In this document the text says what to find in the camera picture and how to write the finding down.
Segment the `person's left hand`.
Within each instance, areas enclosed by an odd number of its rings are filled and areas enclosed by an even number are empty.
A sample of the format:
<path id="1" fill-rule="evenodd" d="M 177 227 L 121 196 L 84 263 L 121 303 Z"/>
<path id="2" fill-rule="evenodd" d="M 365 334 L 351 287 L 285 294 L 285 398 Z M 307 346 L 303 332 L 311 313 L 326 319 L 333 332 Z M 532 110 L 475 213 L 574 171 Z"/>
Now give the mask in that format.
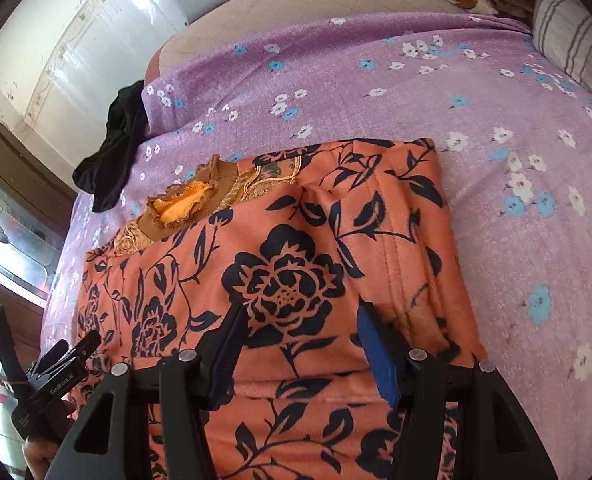
<path id="1" fill-rule="evenodd" d="M 34 480 L 43 480 L 60 445 L 40 436 L 28 437 L 23 444 L 27 470 Z"/>

